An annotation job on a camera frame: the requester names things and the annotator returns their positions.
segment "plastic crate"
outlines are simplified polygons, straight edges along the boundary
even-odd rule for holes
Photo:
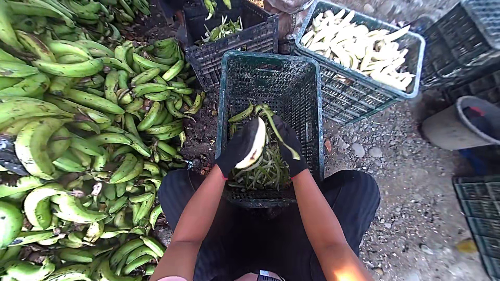
[[[475,96],[492,104],[500,105],[500,70],[465,85],[444,91],[444,97],[450,104],[463,96]]]
[[[222,0],[218,0],[215,15],[209,20],[205,20],[208,16],[205,6],[185,11],[189,43],[185,50],[186,60],[191,63],[204,91],[220,87],[221,60],[226,51],[278,52],[278,15],[271,15],[247,0],[232,0],[231,3],[233,8],[228,10]],[[221,24],[222,16],[234,22],[241,16],[243,30],[202,46],[194,45],[194,41],[205,36],[205,25],[212,30]]]
[[[500,63],[500,0],[463,0],[428,28],[422,87],[448,88]]]
[[[453,187],[486,272],[500,279],[500,174],[454,177]]]
[[[228,51],[222,58],[215,157],[228,142],[228,118],[249,106],[267,103],[297,133],[302,155],[319,184],[324,178],[320,67],[307,57]],[[247,208],[296,202],[292,188],[240,192],[227,187],[224,197]]]
[[[323,116],[340,124],[347,124],[367,118],[398,101],[411,99],[418,95],[426,43],[422,36],[413,32],[408,32],[397,40],[401,49],[408,48],[409,52],[406,55],[404,65],[408,67],[409,72],[416,75],[408,87],[408,92],[398,90],[352,69],[345,68],[343,65],[310,51],[300,44],[306,28],[311,24],[314,17],[326,10],[332,10],[336,14],[342,9],[347,12],[351,11],[331,2],[315,1],[298,32],[294,52],[296,55],[310,57],[319,62],[321,67]],[[352,22],[364,24],[370,30],[387,29],[396,31],[399,29],[394,25],[359,12],[356,12]],[[335,75],[346,77],[347,81],[342,82],[334,78]]]
[[[462,0],[434,26],[461,64],[480,66],[500,56],[499,11],[499,0]]]

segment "knee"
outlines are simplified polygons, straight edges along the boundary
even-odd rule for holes
[[[161,185],[158,189],[158,198],[160,201],[167,202],[171,199],[176,199],[179,195],[189,192],[192,189],[189,180],[189,171],[185,169],[177,169],[169,171],[161,180]]]
[[[379,185],[368,173],[358,170],[341,170],[330,177],[337,184],[341,184],[345,189],[349,189],[353,194],[363,193],[380,200]]]

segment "person's right hand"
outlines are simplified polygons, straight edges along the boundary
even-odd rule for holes
[[[285,162],[288,164],[290,178],[293,178],[305,169],[309,169],[306,159],[304,158],[304,156],[302,156],[301,153],[301,142],[297,138],[297,134],[295,133],[294,129],[292,129],[278,115],[273,115],[272,120],[274,121],[274,125],[276,126],[276,129],[281,135],[283,141],[300,155],[300,160],[295,160],[292,157],[292,153],[290,152],[290,150],[286,148],[281,141],[278,141],[279,152],[281,152],[283,160],[285,160]]]

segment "stone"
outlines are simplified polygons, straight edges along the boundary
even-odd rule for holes
[[[345,151],[347,148],[349,148],[349,144],[346,143],[341,137],[338,138],[338,143],[337,146],[339,149]]]
[[[434,255],[434,251],[426,244],[420,244],[420,250],[428,255]]]
[[[374,272],[376,272],[378,275],[384,275],[384,270],[382,268],[380,268],[380,267],[374,267],[371,270],[373,270]]]
[[[394,3],[391,0],[385,1],[378,7],[377,11],[382,15],[388,15],[393,9]]]
[[[416,272],[410,272],[405,278],[404,281],[420,281],[419,274]]]
[[[382,150],[380,150],[380,148],[378,147],[372,147],[368,150],[368,154],[370,154],[370,156],[373,158],[381,158]]]
[[[367,14],[373,14],[373,12],[375,12],[375,9],[373,8],[372,5],[366,3],[364,6],[363,6],[363,11]]]
[[[353,143],[350,148],[352,151],[354,151],[354,155],[356,155],[357,157],[361,158],[365,156],[365,149],[361,144]]]

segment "gloved hand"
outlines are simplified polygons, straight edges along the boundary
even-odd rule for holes
[[[257,118],[248,122],[243,129],[238,130],[232,136],[231,140],[225,146],[224,151],[215,159],[215,163],[219,166],[224,178],[228,178],[229,172],[241,162],[254,144],[255,135],[259,128],[259,120]]]
[[[305,169],[309,169],[308,163],[301,153],[301,142],[297,138],[297,134],[294,129],[288,126],[288,124],[278,115],[273,115],[272,120],[274,121],[274,125],[276,126],[278,133],[281,135],[281,138],[283,138],[283,141],[300,155],[300,160],[295,160],[292,157],[290,150],[286,148],[281,141],[279,141],[279,152],[281,152],[283,160],[285,160],[288,164],[290,178],[293,178]]]

